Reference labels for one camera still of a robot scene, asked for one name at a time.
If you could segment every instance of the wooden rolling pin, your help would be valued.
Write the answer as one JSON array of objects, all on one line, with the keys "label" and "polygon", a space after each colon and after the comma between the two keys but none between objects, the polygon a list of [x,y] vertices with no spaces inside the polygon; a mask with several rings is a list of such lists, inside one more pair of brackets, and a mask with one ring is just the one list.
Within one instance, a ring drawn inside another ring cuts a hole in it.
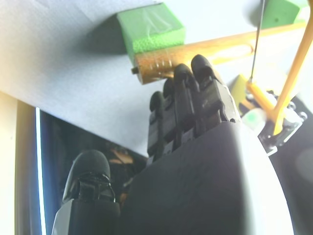
[{"label": "wooden rolling pin", "polygon": [[[296,23],[261,31],[259,56],[273,55],[299,42],[306,24]],[[173,69],[180,63],[190,66],[192,58],[201,54],[213,65],[254,54],[256,33],[249,32],[204,42],[165,48],[135,55],[135,68],[142,84],[173,77]]]}]

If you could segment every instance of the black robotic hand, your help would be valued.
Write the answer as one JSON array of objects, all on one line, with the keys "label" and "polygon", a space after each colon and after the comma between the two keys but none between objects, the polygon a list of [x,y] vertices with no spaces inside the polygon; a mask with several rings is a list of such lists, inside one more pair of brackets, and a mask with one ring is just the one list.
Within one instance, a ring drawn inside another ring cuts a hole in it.
[{"label": "black robotic hand", "polygon": [[177,66],[151,98],[150,157],[122,209],[121,234],[293,234],[275,171],[228,88],[204,57],[191,67]]}]

